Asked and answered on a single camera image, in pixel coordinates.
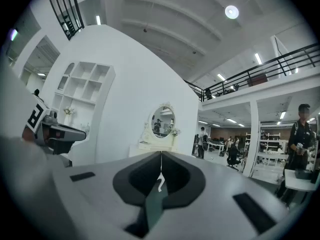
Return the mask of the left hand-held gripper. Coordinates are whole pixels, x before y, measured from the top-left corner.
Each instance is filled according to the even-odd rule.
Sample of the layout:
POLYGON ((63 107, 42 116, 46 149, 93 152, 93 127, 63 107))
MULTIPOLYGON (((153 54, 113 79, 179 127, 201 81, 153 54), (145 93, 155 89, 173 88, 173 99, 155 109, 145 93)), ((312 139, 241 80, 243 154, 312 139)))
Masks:
POLYGON ((37 101, 26 127, 33 134, 33 141, 46 152, 53 155, 69 153, 73 142, 83 141, 87 134, 76 128, 58 123, 57 113, 34 95, 37 101))

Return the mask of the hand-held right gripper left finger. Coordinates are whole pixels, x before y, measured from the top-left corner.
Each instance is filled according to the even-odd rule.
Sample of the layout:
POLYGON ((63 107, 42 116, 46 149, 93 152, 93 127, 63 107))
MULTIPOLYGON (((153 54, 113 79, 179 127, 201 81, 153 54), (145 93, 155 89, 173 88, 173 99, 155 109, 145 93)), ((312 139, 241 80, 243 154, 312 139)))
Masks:
POLYGON ((72 240, 163 240, 148 228, 146 200, 161 170, 157 151, 106 163, 64 167, 52 158, 53 179, 72 222, 72 240))

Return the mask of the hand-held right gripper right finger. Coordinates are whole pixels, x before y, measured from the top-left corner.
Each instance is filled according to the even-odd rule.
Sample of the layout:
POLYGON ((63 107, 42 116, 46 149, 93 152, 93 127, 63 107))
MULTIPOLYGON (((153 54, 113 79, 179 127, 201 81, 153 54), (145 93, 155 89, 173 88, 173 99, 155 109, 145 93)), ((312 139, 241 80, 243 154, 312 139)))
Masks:
POLYGON ((166 210, 144 240, 252 240, 259 235, 235 195, 246 193, 275 223, 289 211, 272 193, 225 165, 174 153, 199 168, 205 188, 189 206, 166 210))

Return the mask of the cream ornate dressing table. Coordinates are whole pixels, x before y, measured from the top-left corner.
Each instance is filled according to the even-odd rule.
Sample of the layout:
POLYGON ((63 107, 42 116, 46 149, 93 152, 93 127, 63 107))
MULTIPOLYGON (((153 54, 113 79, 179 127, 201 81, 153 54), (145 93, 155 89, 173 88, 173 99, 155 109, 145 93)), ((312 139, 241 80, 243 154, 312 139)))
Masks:
POLYGON ((149 118, 144 123, 142 134, 140 135, 137 144, 131 145, 129 148, 129 157, 135 157, 138 155, 146 154, 151 151, 169 151, 176 152, 178 145, 172 146, 173 135, 169 135, 166 138, 157 139, 153 136, 149 129, 149 118))

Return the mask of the person's left forearm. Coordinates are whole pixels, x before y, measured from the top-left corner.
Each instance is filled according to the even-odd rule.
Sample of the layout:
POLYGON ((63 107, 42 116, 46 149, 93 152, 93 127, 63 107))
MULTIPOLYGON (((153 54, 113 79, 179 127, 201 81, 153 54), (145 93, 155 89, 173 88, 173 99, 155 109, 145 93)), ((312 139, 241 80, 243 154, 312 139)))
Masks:
POLYGON ((22 139, 26 142, 31 142, 31 143, 35 142, 35 135, 28 126, 25 126, 22 132, 22 139))

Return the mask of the black office chair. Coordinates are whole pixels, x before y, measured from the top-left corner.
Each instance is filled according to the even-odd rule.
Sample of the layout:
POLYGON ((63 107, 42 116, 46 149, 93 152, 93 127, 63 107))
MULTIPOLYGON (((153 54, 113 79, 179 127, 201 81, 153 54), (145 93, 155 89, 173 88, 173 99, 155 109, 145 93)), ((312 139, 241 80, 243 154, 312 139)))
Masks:
POLYGON ((228 149, 227 167, 230 167, 236 171, 239 171, 235 166, 239 165, 242 161, 241 153, 235 144, 231 144, 228 149))

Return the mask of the white storage rack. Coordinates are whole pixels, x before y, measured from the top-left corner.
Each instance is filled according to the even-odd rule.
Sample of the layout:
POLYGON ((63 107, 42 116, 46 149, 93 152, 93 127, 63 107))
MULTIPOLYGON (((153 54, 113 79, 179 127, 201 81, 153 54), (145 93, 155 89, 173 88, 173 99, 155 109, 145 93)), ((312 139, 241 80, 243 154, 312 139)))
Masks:
POLYGON ((281 134, 262 132, 258 144, 258 162, 270 165, 283 164, 288 158, 288 140, 281 139, 281 134))

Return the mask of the white round-edged table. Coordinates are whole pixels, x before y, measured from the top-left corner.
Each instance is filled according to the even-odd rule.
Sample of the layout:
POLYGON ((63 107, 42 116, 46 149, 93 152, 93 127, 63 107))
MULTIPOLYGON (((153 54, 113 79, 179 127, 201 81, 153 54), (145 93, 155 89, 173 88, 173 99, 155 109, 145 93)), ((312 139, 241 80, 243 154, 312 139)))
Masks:
POLYGON ((315 183, 311 183, 311 180, 296 178, 294 170, 284 170, 285 187, 300 192, 314 192, 320 185, 320 174, 317 177, 315 183))

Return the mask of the black box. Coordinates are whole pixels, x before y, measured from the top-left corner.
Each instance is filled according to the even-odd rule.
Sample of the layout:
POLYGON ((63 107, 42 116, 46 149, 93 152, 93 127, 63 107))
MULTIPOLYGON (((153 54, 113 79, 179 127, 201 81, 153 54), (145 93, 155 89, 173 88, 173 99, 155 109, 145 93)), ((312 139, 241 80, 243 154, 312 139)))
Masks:
POLYGON ((313 176, 313 172, 310 170, 303 170, 303 169, 296 169, 295 172, 295 177, 299 180, 306 180, 310 181, 313 176))

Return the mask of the short black metal railing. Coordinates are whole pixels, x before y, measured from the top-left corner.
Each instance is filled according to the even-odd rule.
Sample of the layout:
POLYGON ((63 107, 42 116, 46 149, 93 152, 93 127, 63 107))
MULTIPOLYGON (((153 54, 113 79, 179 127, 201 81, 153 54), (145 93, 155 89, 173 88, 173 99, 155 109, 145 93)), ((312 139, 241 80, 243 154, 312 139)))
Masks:
POLYGON ((78 0, 49 0, 49 3, 60 27, 70 41, 85 27, 78 0))

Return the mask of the long black metal railing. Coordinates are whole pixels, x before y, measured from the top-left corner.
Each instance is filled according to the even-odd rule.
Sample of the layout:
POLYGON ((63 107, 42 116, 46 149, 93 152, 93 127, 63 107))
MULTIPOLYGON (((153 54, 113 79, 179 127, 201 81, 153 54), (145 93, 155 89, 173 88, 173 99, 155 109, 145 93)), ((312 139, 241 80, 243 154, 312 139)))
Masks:
POLYGON ((244 70, 206 88, 188 81, 185 83, 195 92, 200 102, 205 102, 318 66, 320 66, 320 43, 314 43, 244 70))

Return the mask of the round ceiling lamp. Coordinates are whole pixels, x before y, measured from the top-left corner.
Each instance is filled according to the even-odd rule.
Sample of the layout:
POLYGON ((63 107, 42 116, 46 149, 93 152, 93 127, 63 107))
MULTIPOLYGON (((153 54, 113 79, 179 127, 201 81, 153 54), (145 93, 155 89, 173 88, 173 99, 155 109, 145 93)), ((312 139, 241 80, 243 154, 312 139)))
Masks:
POLYGON ((225 15, 229 18, 229 19, 236 19, 239 16, 239 10, 236 6, 234 5, 228 5, 225 10, 225 15))

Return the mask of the white wall shelf unit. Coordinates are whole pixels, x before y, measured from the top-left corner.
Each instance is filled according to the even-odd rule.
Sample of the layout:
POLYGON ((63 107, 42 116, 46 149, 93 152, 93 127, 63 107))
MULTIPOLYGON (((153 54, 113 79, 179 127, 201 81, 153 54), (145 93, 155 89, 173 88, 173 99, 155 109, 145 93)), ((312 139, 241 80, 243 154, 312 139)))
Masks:
POLYGON ((111 65, 72 62, 53 96, 52 109, 57 113, 58 122, 84 131, 89 136, 96 127, 95 121, 101 118, 115 76, 111 65), (75 113, 66 115, 63 111, 66 107, 73 108, 75 113))

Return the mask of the oval mirror cream ornate frame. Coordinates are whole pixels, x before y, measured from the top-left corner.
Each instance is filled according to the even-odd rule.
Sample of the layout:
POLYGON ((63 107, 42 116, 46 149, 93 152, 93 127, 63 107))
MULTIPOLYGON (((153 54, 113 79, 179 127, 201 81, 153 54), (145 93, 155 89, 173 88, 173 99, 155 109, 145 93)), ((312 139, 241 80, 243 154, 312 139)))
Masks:
POLYGON ((172 134, 176 124, 173 106, 165 102, 157 106, 149 117, 148 126, 156 139, 163 139, 172 134))

